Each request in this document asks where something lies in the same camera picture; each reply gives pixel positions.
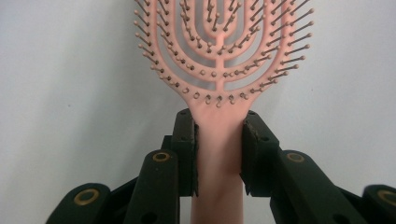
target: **white surface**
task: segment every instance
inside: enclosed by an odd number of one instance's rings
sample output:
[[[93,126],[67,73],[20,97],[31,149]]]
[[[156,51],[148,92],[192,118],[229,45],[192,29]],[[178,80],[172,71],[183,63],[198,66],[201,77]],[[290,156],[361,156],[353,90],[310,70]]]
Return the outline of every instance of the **white surface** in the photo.
[[[307,60],[253,110],[284,149],[361,195],[396,187],[396,2],[313,1]],[[0,1],[0,218],[44,223],[74,187],[114,189],[171,134],[178,95],[149,70],[133,0]],[[246,199],[246,223],[272,223]],[[182,204],[182,223],[189,216]]]

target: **vented hairbrush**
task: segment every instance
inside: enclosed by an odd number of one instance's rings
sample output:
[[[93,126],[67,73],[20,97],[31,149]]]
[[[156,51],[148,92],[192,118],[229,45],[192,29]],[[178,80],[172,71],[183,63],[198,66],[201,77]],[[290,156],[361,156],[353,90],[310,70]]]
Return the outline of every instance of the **vented hairbrush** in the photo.
[[[191,223],[243,223],[242,122],[254,100],[305,59],[314,9],[309,0],[135,1],[143,56],[199,126]],[[249,76],[255,80],[244,87],[226,88]]]

